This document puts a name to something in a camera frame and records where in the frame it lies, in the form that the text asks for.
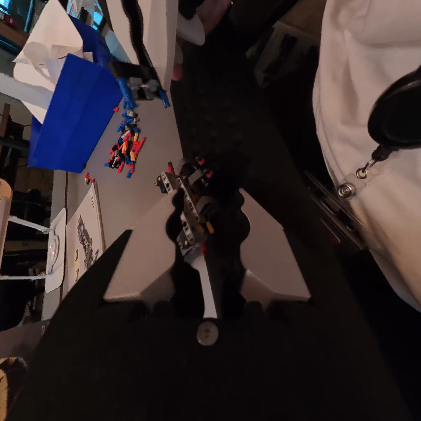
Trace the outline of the grey lego chassis assembly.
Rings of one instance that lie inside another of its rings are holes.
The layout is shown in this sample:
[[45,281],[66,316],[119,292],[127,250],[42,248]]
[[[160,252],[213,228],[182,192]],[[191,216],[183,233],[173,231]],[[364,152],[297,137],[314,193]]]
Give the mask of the grey lego chassis assembly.
[[208,241],[215,230],[212,217],[219,211],[211,182],[213,170],[209,162],[198,156],[191,161],[182,158],[176,165],[168,161],[167,169],[155,180],[162,194],[183,192],[184,208],[177,231],[178,246],[185,264],[197,271],[203,297],[204,319],[216,319],[217,309],[208,274]]

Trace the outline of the person's right hand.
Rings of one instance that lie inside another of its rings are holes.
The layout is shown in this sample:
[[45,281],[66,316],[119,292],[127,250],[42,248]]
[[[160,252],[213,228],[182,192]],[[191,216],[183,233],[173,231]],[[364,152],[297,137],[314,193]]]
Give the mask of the person's right hand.
[[196,13],[202,22],[205,35],[212,32],[231,4],[231,0],[205,0],[196,8]]

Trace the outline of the pile of lego pins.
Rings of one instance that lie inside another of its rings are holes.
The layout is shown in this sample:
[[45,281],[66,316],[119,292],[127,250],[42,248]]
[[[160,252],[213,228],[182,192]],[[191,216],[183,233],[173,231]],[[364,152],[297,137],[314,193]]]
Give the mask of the pile of lego pins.
[[115,170],[118,174],[127,168],[126,178],[130,179],[146,138],[141,136],[138,113],[133,109],[125,109],[122,117],[123,120],[117,129],[119,138],[111,147],[108,161],[103,166]]

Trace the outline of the black lego beam blue pins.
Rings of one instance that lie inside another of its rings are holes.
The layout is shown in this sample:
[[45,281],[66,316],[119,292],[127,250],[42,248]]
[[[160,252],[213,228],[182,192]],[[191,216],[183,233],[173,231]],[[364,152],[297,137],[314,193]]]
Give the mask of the black lego beam blue pins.
[[[121,61],[112,61],[109,64],[109,67],[123,94],[125,109],[136,109],[138,108],[139,102],[149,101],[145,97],[143,86],[150,79],[155,79],[160,83],[155,68],[149,65],[144,66]],[[128,86],[128,78],[130,77],[137,77],[142,80],[142,85],[140,86],[140,89],[138,91],[132,91]],[[162,86],[159,88],[159,91],[161,98],[158,99],[163,103],[164,108],[170,108],[171,104],[169,102],[166,91],[163,89]]]

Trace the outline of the lego instruction booklet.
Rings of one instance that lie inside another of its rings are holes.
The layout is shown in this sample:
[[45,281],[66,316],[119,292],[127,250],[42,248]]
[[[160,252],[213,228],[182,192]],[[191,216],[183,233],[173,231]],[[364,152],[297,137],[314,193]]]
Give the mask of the lego instruction booklet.
[[67,291],[96,263],[104,250],[97,186],[92,183],[66,226]]

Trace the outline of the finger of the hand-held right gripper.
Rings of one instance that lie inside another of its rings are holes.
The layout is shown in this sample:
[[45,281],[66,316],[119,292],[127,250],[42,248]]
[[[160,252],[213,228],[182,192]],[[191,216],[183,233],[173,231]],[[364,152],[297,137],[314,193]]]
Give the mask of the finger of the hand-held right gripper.
[[139,53],[143,47],[149,13],[149,1],[129,1],[129,11],[124,1],[106,1],[112,30],[122,46],[128,61],[139,65]]
[[132,46],[142,38],[143,45],[155,68],[163,90],[171,86],[178,19],[178,0],[138,0],[135,12],[141,12],[143,33],[140,36],[139,23],[133,23]]

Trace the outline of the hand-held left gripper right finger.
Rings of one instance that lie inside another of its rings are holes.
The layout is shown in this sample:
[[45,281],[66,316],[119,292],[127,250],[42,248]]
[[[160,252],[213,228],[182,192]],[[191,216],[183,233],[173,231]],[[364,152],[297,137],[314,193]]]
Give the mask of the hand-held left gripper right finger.
[[242,213],[250,231],[240,245],[245,268],[240,294],[246,302],[307,302],[311,294],[282,225],[244,189]]

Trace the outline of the blue plastic bin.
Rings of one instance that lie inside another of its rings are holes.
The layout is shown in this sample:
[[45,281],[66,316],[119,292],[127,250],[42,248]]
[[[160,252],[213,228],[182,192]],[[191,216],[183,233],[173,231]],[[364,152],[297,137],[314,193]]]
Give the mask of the blue plastic bin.
[[81,173],[123,94],[105,39],[69,17],[93,62],[68,54],[43,123],[32,117],[28,166]]

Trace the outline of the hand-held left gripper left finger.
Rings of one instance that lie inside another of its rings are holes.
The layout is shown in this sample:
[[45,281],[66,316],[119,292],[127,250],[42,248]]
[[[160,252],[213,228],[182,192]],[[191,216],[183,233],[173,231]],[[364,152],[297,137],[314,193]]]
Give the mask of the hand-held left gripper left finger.
[[103,296],[107,302],[170,301],[175,293],[171,268],[176,244],[169,237],[167,222],[182,194],[166,194],[134,226]]

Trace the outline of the crumpled white paper bags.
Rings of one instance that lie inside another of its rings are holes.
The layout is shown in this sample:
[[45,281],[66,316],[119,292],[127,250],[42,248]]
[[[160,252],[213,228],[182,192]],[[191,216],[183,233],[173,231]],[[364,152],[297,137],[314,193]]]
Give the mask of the crumpled white paper bags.
[[49,1],[13,61],[13,76],[1,72],[1,93],[21,101],[43,123],[68,55],[93,62],[66,10],[59,1]]

